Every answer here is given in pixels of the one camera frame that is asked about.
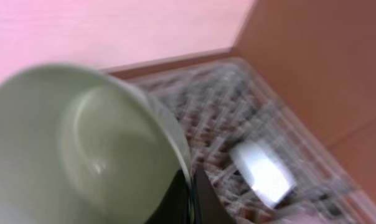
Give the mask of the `mint green bowl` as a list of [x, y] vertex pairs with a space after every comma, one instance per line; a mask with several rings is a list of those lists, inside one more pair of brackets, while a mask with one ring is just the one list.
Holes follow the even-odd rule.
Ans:
[[68, 64], [0, 84], [0, 223], [145, 223], [190, 152], [154, 96]]

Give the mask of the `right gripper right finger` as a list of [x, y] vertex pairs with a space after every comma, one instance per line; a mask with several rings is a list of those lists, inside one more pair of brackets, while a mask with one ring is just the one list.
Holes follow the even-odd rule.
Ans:
[[195, 224], [235, 224], [224, 209], [202, 166], [194, 172], [192, 179], [192, 202]]

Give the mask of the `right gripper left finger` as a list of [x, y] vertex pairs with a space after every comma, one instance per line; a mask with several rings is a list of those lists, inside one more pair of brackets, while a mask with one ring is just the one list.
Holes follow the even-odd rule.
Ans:
[[160, 205], [145, 224], [188, 224], [189, 189], [182, 170], [176, 172]]

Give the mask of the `light blue bowl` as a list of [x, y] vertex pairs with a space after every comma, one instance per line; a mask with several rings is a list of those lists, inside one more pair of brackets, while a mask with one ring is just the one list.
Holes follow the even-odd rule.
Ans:
[[245, 182], [268, 208], [275, 208], [296, 187], [293, 174], [262, 139], [239, 143], [229, 154]]

